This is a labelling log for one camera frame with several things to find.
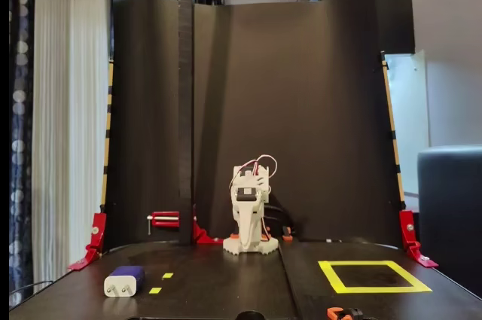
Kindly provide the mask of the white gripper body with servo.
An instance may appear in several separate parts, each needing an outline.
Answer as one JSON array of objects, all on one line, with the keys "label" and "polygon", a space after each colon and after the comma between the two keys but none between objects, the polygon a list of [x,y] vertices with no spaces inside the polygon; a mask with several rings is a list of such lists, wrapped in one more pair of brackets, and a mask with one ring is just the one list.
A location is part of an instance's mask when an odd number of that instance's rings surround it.
[{"label": "white gripper body with servo", "polygon": [[231,203],[234,212],[259,212],[269,202],[270,185],[252,182],[248,185],[230,185]]}]

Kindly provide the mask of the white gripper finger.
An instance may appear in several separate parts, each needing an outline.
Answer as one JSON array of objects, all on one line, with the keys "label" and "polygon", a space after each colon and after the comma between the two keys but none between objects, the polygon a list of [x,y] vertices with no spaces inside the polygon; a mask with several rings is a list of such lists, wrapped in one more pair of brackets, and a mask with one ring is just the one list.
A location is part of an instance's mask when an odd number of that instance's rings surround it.
[{"label": "white gripper finger", "polygon": [[246,250],[249,245],[249,210],[235,209],[234,214],[239,228],[240,248]]},{"label": "white gripper finger", "polygon": [[263,242],[263,220],[264,210],[255,209],[249,212],[249,251],[259,251]]}]

